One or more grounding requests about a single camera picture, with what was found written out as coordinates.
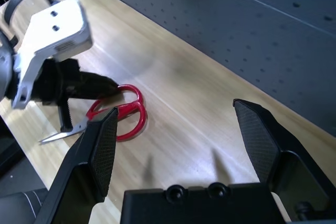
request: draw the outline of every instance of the red scissors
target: red scissors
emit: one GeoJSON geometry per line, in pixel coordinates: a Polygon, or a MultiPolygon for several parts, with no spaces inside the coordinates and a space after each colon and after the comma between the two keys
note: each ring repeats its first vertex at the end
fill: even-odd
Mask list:
{"type": "MultiPolygon", "coordinates": [[[[137,87],[130,85],[130,84],[125,84],[125,85],[118,86],[118,89],[120,91],[131,91],[136,94],[135,101],[117,106],[118,111],[119,111],[118,121],[126,118],[127,116],[131,114],[134,114],[135,112],[138,112],[138,111],[140,112],[140,119],[136,127],[129,133],[117,136],[117,142],[122,142],[122,141],[128,140],[136,136],[143,129],[146,123],[147,112],[143,104],[142,93],[137,87]]],[[[53,142],[53,141],[56,141],[62,138],[73,136],[75,134],[78,134],[84,131],[86,129],[88,121],[91,121],[96,115],[108,110],[108,108],[97,110],[99,107],[103,105],[103,103],[104,103],[104,100],[97,100],[96,102],[94,102],[93,105],[89,108],[88,112],[86,113],[85,118],[80,123],[76,124],[73,127],[72,131],[61,132],[61,133],[52,135],[48,138],[41,140],[40,144],[50,143],[50,142],[53,142]]]]}

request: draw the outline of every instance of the gray pegboard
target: gray pegboard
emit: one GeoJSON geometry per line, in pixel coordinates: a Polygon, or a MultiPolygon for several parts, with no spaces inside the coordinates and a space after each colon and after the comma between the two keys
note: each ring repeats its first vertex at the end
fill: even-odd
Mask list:
{"type": "Polygon", "coordinates": [[[336,136],[335,0],[121,0],[336,136]]]}

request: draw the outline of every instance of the scissor handle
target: scissor handle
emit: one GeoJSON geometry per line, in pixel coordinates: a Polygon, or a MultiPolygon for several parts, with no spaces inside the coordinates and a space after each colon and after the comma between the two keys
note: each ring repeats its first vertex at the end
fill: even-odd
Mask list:
{"type": "MultiPolygon", "coordinates": [[[[128,115],[133,114],[135,111],[140,112],[140,119],[138,124],[135,126],[135,128],[130,131],[129,133],[117,136],[117,141],[125,141],[128,140],[135,135],[137,135],[142,128],[145,126],[146,123],[146,118],[147,118],[147,113],[145,106],[143,105],[143,96],[140,90],[130,84],[125,84],[125,85],[120,85],[118,86],[118,89],[120,91],[131,91],[136,94],[136,100],[127,104],[122,104],[117,106],[118,108],[118,121],[121,121],[122,119],[126,118],[128,115]]],[[[93,103],[93,105],[90,107],[88,110],[86,116],[89,120],[92,120],[94,116],[96,116],[99,113],[102,113],[105,110],[108,109],[102,109],[102,110],[96,110],[98,107],[100,107],[103,104],[103,100],[97,100],[96,102],[93,103]]]]}

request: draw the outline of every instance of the wooden table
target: wooden table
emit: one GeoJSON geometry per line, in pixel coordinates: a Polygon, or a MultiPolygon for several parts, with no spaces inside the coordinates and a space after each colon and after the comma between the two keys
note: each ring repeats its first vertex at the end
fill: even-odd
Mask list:
{"type": "MultiPolygon", "coordinates": [[[[90,223],[118,223],[126,189],[258,181],[232,107],[234,98],[269,109],[336,184],[334,137],[119,0],[80,1],[94,39],[90,50],[75,57],[82,70],[137,86],[149,118],[141,135],[117,144],[108,198],[95,206],[90,223]]],[[[30,15],[46,7],[44,0],[22,3],[13,19],[20,38],[30,15]]],[[[125,94],[115,104],[131,99],[125,94]]],[[[70,101],[74,123],[91,103],[70,101]]],[[[39,146],[39,139],[59,129],[57,109],[33,102],[23,111],[10,107],[3,100],[0,115],[49,188],[77,138],[39,146]]],[[[137,119],[119,123],[118,133],[131,129],[137,119]]]]}

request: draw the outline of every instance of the white bracket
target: white bracket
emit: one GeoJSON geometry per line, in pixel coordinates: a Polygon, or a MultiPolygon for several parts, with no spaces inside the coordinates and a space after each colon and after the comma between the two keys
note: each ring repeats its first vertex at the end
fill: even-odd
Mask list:
{"type": "Polygon", "coordinates": [[[13,109],[26,107],[47,58],[63,61],[91,46],[89,23],[78,0],[64,0],[34,14],[15,56],[14,71],[19,73],[19,83],[13,109]]]}

